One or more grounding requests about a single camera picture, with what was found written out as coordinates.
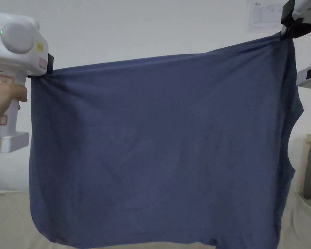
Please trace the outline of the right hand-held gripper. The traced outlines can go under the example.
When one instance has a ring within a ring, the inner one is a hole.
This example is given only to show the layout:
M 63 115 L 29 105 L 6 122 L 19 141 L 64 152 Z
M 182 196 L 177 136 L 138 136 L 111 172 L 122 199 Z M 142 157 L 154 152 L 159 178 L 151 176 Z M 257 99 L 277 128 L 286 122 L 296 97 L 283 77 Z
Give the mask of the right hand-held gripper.
M 282 9 L 280 39 L 296 39 L 311 33 L 311 0 L 289 0 Z M 297 73 L 296 85 L 311 89 L 311 66 Z

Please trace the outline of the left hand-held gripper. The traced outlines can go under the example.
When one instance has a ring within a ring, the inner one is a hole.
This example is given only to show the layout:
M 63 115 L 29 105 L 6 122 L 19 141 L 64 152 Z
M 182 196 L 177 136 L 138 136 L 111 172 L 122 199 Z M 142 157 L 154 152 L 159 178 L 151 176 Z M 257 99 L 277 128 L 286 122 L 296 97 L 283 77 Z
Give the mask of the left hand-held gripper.
M 0 85 L 24 86 L 27 78 L 53 73 L 53 63 L 35 19 L 0 12 Z M 0 116 L 0 153 L 29 144 L 29 133 L 16 131 L 18 107 L 18 100 L 12 100 Z

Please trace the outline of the person's left hand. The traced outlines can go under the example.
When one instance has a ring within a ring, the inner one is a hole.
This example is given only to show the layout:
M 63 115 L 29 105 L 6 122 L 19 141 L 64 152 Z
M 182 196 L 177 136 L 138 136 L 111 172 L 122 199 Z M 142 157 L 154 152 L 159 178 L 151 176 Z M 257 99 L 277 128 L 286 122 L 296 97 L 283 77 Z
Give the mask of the person's left hand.
M 0 117 L 8 110 L 13 100 L 27 102 L 27 88 L 22 85 L 0 85 Z

